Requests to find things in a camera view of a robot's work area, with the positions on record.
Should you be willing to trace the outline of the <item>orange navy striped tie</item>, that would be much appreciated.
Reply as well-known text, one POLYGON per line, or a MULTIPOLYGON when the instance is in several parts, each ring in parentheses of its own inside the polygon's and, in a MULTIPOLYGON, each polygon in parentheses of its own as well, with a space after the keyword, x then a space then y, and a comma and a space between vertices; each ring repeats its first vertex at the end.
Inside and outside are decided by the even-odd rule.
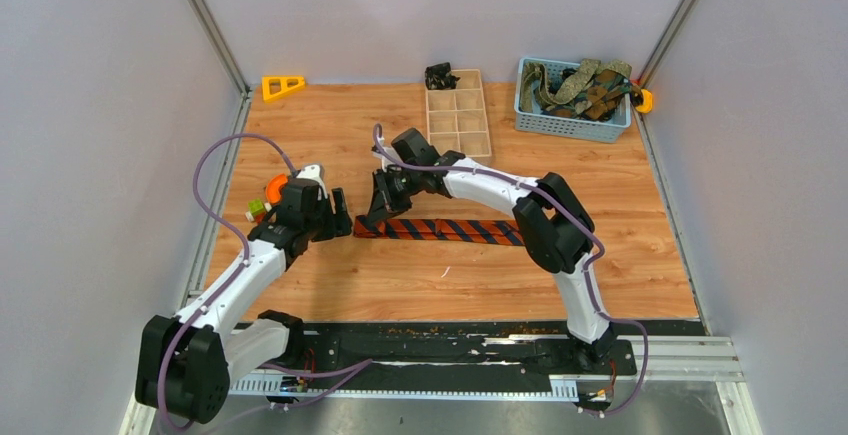
POLYGON ((364 239, 456 241, 501 246, 524 246, 517 225, 508 220, 399 219, 371 224, 357 216, 353 236, 364 239))

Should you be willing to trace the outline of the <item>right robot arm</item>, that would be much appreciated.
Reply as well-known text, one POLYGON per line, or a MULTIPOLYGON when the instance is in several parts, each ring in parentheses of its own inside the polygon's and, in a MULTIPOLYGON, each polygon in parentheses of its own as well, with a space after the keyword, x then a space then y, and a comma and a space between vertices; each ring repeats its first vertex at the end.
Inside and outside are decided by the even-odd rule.
POLYGON ((433 167, 388 162, 372 172, 372 200, 366 219, 372 225, 411 209, 411 197, 427 192, 470 200, 510 215, 531 260, 553 275, 567 310, 566 327, 575 341, 571 358, 584 372, 596 372, 611 358, 616 334, 603 311, 590 267, 598 244, 588 212, 557 173, 522 177, 484 166, 470 158, 446 158, 433 167))

